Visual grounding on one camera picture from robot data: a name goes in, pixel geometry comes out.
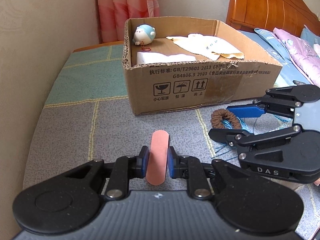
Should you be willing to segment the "cream yellow cloth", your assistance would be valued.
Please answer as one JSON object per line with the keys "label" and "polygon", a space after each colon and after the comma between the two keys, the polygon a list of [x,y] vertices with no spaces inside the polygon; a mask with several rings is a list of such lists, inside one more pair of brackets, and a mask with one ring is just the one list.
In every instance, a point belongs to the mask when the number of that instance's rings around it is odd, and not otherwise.
{"label": "cream yellow cloth", "polygon": [[202,55],[212,61],[220,56],[227,59],[245,58],[244,53],[222,38],[205,36],[202,34],[189,34],[184,36],[167,36],[174,44],[193,54]]}

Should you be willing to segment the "blue floral pillow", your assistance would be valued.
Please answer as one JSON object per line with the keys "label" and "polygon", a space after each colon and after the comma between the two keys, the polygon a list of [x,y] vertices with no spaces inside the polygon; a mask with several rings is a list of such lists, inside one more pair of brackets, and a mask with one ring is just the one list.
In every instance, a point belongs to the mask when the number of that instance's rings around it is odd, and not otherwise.
{"label": "blue floral pillow", "polygon": [[282,69],[276,79],[276,87],[294,86],[297,84],[312,84],[312,81],[291,59],[287,48],[271,31],[256,28],[253,33],[240,31],[263,47],[272,57],[282,64]]}

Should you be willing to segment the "pink patterned curtain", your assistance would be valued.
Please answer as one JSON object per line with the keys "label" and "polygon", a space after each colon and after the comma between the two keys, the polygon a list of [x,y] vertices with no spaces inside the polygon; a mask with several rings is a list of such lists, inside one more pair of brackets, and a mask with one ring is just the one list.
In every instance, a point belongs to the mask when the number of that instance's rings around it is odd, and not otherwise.
{"label": "pink patterned curtain", "polygon": [[158,0],[97,0],[102,42],[124,38],[124,24],[129,18],[158,17]]}

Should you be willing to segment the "orange wooden headboard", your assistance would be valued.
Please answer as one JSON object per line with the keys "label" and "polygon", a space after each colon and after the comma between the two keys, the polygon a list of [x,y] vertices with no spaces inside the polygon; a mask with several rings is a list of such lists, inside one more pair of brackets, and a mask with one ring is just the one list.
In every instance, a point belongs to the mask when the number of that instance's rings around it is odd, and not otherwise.
{"label": "orange wooden headboard", "polygon": [[244,31],[278,28],[298,37],[307,27],[319,35],[319,19],[303,0],[230,0],[226,23]]}

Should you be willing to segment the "round blue white plush toy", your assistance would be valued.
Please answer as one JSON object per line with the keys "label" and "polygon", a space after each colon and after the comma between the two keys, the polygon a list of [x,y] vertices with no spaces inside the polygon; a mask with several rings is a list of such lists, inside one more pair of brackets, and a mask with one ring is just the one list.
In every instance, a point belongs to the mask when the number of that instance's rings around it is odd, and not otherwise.
{"label": "round blue white plush toy", "polygon": [[155,28],[150,25],[143,24],[136,28],[132,42],[136,46],[148,45],[154,40],[155,36]]}

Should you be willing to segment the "white paper tissue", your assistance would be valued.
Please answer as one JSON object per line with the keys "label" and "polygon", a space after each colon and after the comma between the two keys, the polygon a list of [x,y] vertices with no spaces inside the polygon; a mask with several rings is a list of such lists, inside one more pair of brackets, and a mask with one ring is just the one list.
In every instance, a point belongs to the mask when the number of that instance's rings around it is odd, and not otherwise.
{"label": "white paper tissue", "polygon": [[161,53],[138,52],[137,64],[156,64],[156,63],[173,63],[173,62],[191,62],[196,61],[196,57],[185,54],[164,55]]}

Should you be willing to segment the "brown braided hair scrunchie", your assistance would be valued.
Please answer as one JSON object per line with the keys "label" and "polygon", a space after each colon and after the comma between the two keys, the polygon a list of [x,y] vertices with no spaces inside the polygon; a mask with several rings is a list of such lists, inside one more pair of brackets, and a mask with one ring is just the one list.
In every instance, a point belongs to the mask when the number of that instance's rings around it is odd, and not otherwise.
{"label": "brown braided hair scrunchie", "polygon": [[242,129],[239,119],[227,109],[213,111],[210,122],[215,129]]}

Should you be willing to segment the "pink floral quilt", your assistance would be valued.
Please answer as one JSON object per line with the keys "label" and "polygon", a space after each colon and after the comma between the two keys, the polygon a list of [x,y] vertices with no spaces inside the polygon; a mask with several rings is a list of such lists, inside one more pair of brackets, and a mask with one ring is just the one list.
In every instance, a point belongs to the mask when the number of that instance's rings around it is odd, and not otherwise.
{"label": "pink floral quilt", "polygon": [[314,85],[319,86],[319,56],[315,50],[303,39],[283,29],[274,28],[273,32],[287,48],[296,65]]}

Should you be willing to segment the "green grey checked mat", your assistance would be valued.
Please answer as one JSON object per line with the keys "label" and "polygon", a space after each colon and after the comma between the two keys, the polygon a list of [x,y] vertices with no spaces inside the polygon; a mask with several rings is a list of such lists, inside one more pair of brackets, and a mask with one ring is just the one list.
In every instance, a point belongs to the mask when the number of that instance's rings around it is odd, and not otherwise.
{"label": "green grey checked mat", "polygon": [[[221,158],[237,164],[232,148],[212,141],[208,132],[213,106],[185,111],[134,115],[121,64],[122,46],[70,55],[38,120],[24,174],[30,187],[92,159],[107,163],[149,146],[154,131],[165,130],[177,154],[209,163]],[[224,233],[219,217],[189,198],[183,179],[160,186],[130,181],[133,196],[113,203],[94,223],[69,239],[235,239]]]}

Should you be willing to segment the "pink oval sponge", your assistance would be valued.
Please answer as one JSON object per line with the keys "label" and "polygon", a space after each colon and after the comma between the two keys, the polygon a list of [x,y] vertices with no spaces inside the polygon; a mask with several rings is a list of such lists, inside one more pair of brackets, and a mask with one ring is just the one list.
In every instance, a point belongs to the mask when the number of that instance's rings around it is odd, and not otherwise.
{"label": "pink oval sponge", "polygon": [[169,148],[169,133],[164,130],[153,132],[146,180],[153,186],[164,183],[167,169],[167,153]]}

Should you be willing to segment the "open cardboard box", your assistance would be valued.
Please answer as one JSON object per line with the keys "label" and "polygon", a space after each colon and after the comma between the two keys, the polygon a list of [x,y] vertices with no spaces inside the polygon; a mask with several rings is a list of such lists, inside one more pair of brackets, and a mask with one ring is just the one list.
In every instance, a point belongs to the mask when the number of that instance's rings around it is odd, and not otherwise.
{"label": "open cardboard box", "polygon": [[[144,46],[132,42],[136,28],[155,28],[154,40]],[[212,61],[196,55],[196,61],[137,64],[138,52],[182,54],[184,50],[167,36],[202,34],[224,39],[245,58]],[[131,18],[124,25],[123,68],[134,114],[178,111],[263,96],[272,88],[281,64],[263,47],[219,20],[193,17]]]}

